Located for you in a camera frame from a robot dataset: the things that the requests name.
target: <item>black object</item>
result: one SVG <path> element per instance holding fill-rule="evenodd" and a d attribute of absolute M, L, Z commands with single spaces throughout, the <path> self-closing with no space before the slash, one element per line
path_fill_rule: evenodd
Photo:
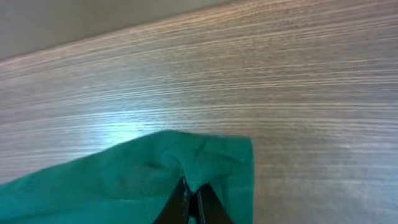
<path fill-rule="evenodd" d="M 233 224 L 210 184 L 193 195 L 182 177 L 153 224 L 186 224 L 190 216 L 197 224 Z"/>

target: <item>folded cloth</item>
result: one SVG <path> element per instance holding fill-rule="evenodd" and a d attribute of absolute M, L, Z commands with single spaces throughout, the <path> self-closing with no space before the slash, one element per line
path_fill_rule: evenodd
<path fill-rule="evenodd" d="M 152 223 L 182 176 L 253 222 L 249 139 L 161 131 L 0 185 L 0 223 Z"/>

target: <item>green towel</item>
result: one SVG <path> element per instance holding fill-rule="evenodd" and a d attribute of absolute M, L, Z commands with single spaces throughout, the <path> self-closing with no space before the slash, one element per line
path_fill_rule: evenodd
<path fill-rule="evenodd" d="M 253 222 L 250 140 L 161 131 L 0 185 L 0 223 L 152 223 L 181 176 Z"/>

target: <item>gray surface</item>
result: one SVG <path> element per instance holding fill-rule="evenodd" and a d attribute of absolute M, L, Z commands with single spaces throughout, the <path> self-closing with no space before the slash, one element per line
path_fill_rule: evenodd
<path fill-rule="evenodd" d="M 229 0 L 0 0 L 0 60 Z"/>

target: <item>wooden table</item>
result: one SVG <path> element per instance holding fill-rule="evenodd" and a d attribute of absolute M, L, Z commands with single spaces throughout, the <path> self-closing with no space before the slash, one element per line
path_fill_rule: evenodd
<path fill-rule="evenodd" d="M 257 223 L 396 223 L 397 21 L 237 1 L 0 62 L 0 182 L 161 129 L 240 134 Z"/>

